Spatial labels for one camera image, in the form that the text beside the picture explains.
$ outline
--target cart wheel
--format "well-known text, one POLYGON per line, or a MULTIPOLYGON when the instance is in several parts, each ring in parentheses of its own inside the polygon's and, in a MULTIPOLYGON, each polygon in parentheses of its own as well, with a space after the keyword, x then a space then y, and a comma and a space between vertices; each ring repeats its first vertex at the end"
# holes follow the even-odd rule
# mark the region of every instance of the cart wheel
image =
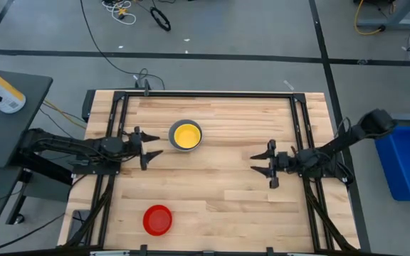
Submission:
POLYGON ((20 213, 17 215, 17 218, 15 219, 14 224, 20 224, 25 221, 25 216, 21 215, 20 213))

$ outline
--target white bottle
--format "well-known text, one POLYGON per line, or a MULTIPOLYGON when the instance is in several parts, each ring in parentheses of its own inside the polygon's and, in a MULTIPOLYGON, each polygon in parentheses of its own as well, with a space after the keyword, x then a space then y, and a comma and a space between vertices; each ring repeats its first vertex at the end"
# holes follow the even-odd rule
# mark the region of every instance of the white bottle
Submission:
POLYGON ((26 102, 25 95, 15 89, 7 81, 0 77, 0 110, 11 114, 19 111, 26 102))

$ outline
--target gray floor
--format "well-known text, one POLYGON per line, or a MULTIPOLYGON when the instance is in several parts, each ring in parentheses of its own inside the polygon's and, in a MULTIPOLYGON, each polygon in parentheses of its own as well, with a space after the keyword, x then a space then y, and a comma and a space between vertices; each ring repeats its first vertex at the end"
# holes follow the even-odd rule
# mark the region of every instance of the gray floor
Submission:
MULTIPOLYGON (((0 10, 5 3, 0 1, 0 10)), ((406 46, 410 31, 358 36, 352 27, 356 6, 351 0, 316 3, 330 58, 410 60, 401 48, 406 46)), ((103 51, 320 57, 308 0, 177 0, 171 5, 158 4, 172 23, 171 33, 159 29, 136 5, 131 7, 137 16, 133 26, 112 20, 99 0, 84 0, 84 5, 103 51)), ((361 16, 376 18, 381 14, 365 4, 361 16)), ((0 49, 96 51, 79 1, 71 0, 15 0, 0 25, 0 49)), ((283 83, 287 80, 295 91, 324 92, 334 117, 322 64, 143 58, 114 58, 112 62, 134 72, 148 68, 165 81, 168 90, 290 91, 283 83)), ((134 84, 131 75, 115 70, 102 58, 0 55, 0 70, 51 76, 54 81, 47 98, 73 114, 80 114, 88 89, 134 84)), ((333 65, 332 72, 342 113, 354 123, 376 107, 392 114, 410 114, 410 67, 333 65)), ((153 87, 160 86, 155 79, 151 82, 153 87)), ((83 137, 83 130, 57 113, 45 111, 71 135, 83 137)), ((36 116, 33 127, 62 134, 42 114, 36 116)), ((374 142, 357 144, 351 152, 372 251, 410 255, 410 203, 391 198, 374 142)), ((8 226, 4 221, 12 201, 1 218, 0 244, 43 225, 65 207, 56 201, 28 198, 22 208, 26 222, 8 226)), ((57 221, 0 252, 53 247, 60 227, 57 221)))

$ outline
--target red bowl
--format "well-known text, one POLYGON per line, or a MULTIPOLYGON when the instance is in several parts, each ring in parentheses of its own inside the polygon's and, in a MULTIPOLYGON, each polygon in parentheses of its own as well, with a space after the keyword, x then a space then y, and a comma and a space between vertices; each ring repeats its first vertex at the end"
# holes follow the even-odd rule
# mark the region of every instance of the red bowl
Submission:
POLYGON ((143 227, 150 235, 163 235, 171 226, 172 213, 165 206, 152 206, 143 215, 143 227))

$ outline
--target butcher block tabletop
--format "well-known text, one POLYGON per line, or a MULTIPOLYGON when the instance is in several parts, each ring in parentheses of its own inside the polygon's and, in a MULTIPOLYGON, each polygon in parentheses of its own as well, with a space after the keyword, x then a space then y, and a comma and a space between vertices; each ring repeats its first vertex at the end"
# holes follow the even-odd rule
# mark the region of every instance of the butcher block tabletop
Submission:
MULTIPOLYGON (((86 139, 105 136, 113 92, 96 91, 86 139)), ((315 146, 322 146, 333 139, 325 96, 305 96, 315 146)), ((300 105, 297 109, 304 128, 300 105)), ((106 250, 147 245, 148 250, 264 252, 273 247, 275 252, 313 252, 302 179, 278 173, 279 188, 269 189, 269 180, 250 168, 268 166, 268 160, 249 158, 264 152, 270 139, 276 140, 278 151, 293 155, 290 148, 296 148, 296 142, 288 99, 130 97, 125 131, 135 126, 161 138, 144 143, 145 151, 164 152, 146 171, 140 169, 138 157, 122 164, 110 206, 106 250), (175 149, 168 140, 169 128, 181 119, 194 120, 203 131, 201 144, 190 152, 175 149), (157 204, 168 207, 173 216, 172 227, 159 237, 146 233, 142 222, 144 212, 157 204)), ((59 245, 68 238, 73 211, 90 209, 95 180, 88 175, 70 192, 59 245)), ((323 178, 322 184, 331 220, 351 245, 359 247, 345 185, 335 178, 323 178)), ((100 219, 92 244, 97 242, 100 219)), ((322 222, 316 219, 325 248, 322 222)))

